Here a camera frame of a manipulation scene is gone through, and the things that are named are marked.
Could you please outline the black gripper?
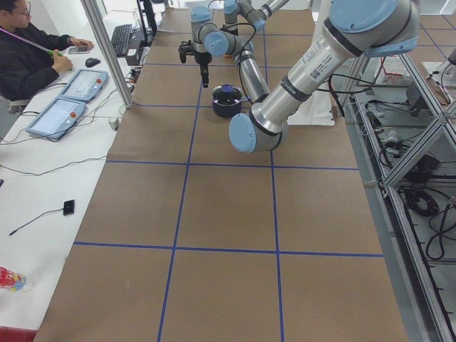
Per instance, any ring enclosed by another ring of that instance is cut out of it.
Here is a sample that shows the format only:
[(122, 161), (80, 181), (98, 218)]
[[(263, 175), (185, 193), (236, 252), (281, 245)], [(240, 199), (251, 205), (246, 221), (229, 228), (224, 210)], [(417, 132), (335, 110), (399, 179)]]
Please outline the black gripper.
[(200, 75), (202, 78), (202, 86), (207, 88), (209, 86), (209, 64), (212, 62), (212, 54), (209, 52), (193, 53), (195, 62), (200, 66)]

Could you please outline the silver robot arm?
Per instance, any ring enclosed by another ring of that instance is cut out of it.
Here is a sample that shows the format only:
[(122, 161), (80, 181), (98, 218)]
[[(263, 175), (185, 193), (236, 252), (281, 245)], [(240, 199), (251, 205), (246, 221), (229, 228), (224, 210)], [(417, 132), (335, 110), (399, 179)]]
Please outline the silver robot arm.
[(260, 31), (265, 27), (267, 19), (288, 2), (289, 0), (269, 0), (255, 9), (248, 0), (226, 0), (223, 6), (225, 24), (236, 24), (238, 16), (241, 16)]
[(240, 152), (273, 150), (285, 141), (287, 119), (349, 58), (407, 53), (418, 42), (419, 1), (331, 1), (322, 32), (273, 90), (268, 88), (245, 38), (218, 28), (206, 6), (190, 12), (191, 50), (234, 59), (253, 104), (229, 123)]

